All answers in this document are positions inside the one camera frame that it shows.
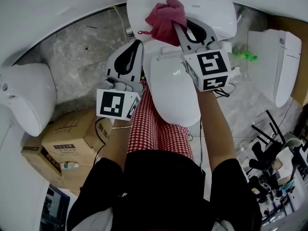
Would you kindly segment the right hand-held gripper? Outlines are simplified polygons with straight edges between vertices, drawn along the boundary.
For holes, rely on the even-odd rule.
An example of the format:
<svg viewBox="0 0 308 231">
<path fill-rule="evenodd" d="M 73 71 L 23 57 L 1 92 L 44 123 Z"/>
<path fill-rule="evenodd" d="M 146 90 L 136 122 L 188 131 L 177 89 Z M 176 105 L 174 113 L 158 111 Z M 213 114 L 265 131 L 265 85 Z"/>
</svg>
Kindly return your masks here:
<svg viewBox="0 0 308 231">
<path fill-rule="evenodd" d="M 174 24 L 174 28 L 183 51 L 182 63 L 198 90 L 210 91 L 228 84 L 231 78 L 228 53 L 220 47 L 214 30 L 193 17 L 187 17 L 187 28 L 195 39 L 181 25 Z"/>
</svg>

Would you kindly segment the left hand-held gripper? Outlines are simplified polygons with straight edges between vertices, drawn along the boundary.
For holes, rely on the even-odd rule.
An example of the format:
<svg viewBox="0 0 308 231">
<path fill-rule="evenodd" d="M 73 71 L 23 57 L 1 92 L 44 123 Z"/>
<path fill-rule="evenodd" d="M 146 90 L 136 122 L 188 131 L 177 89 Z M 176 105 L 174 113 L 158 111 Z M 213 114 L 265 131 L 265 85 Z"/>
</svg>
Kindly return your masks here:
<svg viewBox="0 0 308 231">
<path fill-rule="evenodd" d="M 140 40 L 121 46 L 107 61 L 103 88 L 97 89 L 96 115 L 130 121 L 145 86 L 139 83 L 144 47 Z"/>
</svg>

